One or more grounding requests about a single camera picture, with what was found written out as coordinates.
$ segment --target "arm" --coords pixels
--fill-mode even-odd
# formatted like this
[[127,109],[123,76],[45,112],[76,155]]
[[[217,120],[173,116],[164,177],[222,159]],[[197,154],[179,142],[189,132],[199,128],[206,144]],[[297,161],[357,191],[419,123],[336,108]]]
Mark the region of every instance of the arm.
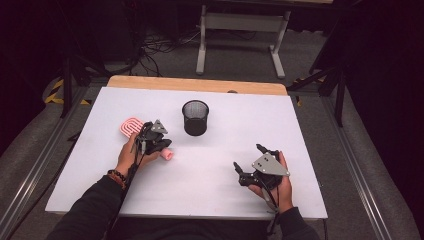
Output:
[[[124,177],[134,163],[135,154],[131,151],[136,134],[122,147],[115,170]],[[146,155],[139,170],[159,156],[159,152]],[[102,239],[109,222],[115,217],[121,205],[122,182],[116,177],[105,175],[90,187],[66,213],[47,239]]]
[[[282,152],[279,153],[280,163],[287,168],[286,159]],[[250,185],[249,189],[263,198],[260,187]],[[293,206],[292,202],[292,185],[289,177],[283,177],[280,185],[271,191],[274,199],[278,199],[278,220],[284,240],[294,239],[319,239],[317,232],[305,223],[299,213],[299,209]]]

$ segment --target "floor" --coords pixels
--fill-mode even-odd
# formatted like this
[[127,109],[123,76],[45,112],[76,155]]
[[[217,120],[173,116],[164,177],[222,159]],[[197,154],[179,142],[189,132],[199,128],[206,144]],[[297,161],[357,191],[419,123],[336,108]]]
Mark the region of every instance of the floor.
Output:
[[[267,46],[273,42],[271,34],[208,32],[205,73],[195,74],[198,35],[194,32],[182,40],[184,44],[170,52],[146,49],[164,77],[200,78],[232,81],[254,81],[291,85],[296,78],[309,76],[308,70],[325,42],[319,33],[288,31],[283,39],[280,57],[286,71],[284,80],[278,79]],[[151,59],[141,59],[141,64],[124,74],[156,76],[156,66]],[[108,65],[119,69],[118,65]],[[43,98],[59,79],[52,79]],[[44,211],[54,188],[55,174],[66,158],[72,141],[70,137],[82,130],[96,96],[105,79],[95,79],[89,87],[75,86],[74,93],[92,104],[75,104],[69,118],[60,119],[61,104],[50,103],[15,139],[0,159],[0,212],[17,211],[21,218],[31,204],[37,203],[12,239],[41,239],[60,220],[60,216]],[[317,83],[290,92],[302,134],[308,148],[317,178],[321,183],[322,196],[328,212],[326,231],[322,221],[308,222],[324,239],[420,239],[412,214],[382,164],[372,141],[362,125],[349,93],[345,95],[343,128],[334,123],[332,97],[319,97]],[[301,106],[294,96],[300,96]],[[56,98],[63,98],[59,92]],[[51,133],[58,125],[63,131],[52,148]],[[34,179],[26,204],[9,209],[20,186],[26,183],[28,173],[37,160],[47,156],[45,168]],[[2,226],[7,219],[2,219]],[[270,239],[279,239],[278,235]]]

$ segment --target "table leg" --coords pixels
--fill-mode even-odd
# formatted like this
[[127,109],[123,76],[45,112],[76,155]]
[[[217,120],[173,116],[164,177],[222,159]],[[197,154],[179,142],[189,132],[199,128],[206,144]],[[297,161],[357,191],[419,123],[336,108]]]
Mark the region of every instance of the table leg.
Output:
[[278,55],[278,51],[280,50],[281,42],[284,37],[284,33],[286,32],[287,24],[289,23],[290,11],[284,13],[284,18],[281,19],[280,28],[278,30],[277,40],[275,45],[269,46],[269,50],[271,52],[271,57],[274,62],[275,71],[277,72],[278,78],[285,78],[286,75],[284,73],[283,66],[281,65],[280,56]]
[[60,118],[64,118],[72,107],[72,74],[71,74],[71,61],[68,56],[64,56],[62,61],[62,71],[64,79],[64,101],[63,109]]
[[205,57],[206,57],[206,6],[202,6],[202,16],[200,17],[200,47],[199,55],[197,57],[196,73],[202,75],[205,70]]

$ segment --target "person's left hand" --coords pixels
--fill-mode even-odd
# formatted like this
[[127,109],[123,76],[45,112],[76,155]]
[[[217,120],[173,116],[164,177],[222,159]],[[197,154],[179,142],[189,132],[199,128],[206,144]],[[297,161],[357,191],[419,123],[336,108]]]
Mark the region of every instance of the person's left hand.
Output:
[[[116,165],[115,170],[120,172],[124,177],[127,177],[128,175],[128,169],[131,167],[131,165],[134,163],[135,158],[135,150],[131,151],[135,138],[137,137],[137,133],[133,133],[130,136],[130,139],[127,143],[124,144],[122,147],[121,153],[118,157],[118,164]],[[159,157],[160,152],[154,152],[150,155],[144,155],[143,160],[140,163],[140,166],[138,167],[138,170],[142,169],[147,163],[154,161]],[[137,162],[140,162],[141,160],[141,154],[137,156]]]

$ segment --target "bracelet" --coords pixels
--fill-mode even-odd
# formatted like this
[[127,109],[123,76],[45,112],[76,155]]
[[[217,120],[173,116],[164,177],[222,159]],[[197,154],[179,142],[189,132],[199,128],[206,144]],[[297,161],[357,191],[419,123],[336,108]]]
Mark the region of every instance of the bracelet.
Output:
[[125,188],[127,187],[125,184],[125,177],[124,175],[122,175],[119,171],[117,170],[109,170],[107,171],[107,175],[113,180],[115,181],[117,184],[119,184],[122,188],[122,190],[125,190]]
[[110,179],[112,179],[113,181],[115,181],[117,184],[119,184],[119,186],[121,186],[122,190],[125,190],[125,188],[127,187],[125,185],[125,182],[122,182],[121,178],[119,178],[115,174],[108,174],[108,177]]
[[122,173],[120,173],[119,171],[115,170],[115,169],[111,169],[109,171],[107,171],[107,174],[114,174],[116,176],[118,176],[122,182],[125,182],[127,179],[124,177],[124,175],[122,175]]

